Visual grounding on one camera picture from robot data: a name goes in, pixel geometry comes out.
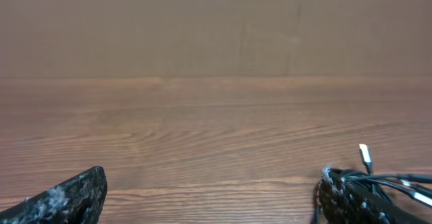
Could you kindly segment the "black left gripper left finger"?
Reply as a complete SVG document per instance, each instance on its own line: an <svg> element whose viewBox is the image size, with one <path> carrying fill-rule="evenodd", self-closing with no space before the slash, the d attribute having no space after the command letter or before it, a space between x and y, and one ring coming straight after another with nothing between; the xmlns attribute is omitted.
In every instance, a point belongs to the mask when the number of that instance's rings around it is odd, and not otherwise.
<svg viewBox="0 0 432 224"><path fill-rule="evenodd" d="M106 195L105 171L94 166L1 211L1 224L97 224Z"/></svg>

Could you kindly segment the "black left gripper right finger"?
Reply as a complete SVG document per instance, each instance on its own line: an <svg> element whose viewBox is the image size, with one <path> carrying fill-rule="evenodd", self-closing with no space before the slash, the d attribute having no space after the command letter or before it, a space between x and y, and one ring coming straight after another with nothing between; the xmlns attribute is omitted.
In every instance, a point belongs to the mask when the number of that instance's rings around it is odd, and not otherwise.
<svg viewBox="0 0 432 224"><path fill-rule="evenodd" d="M428 175L370 175L326 167L314 189L314 223L421 224L426 220L402 210L384 190L388 187L429 205Z"/></svg>

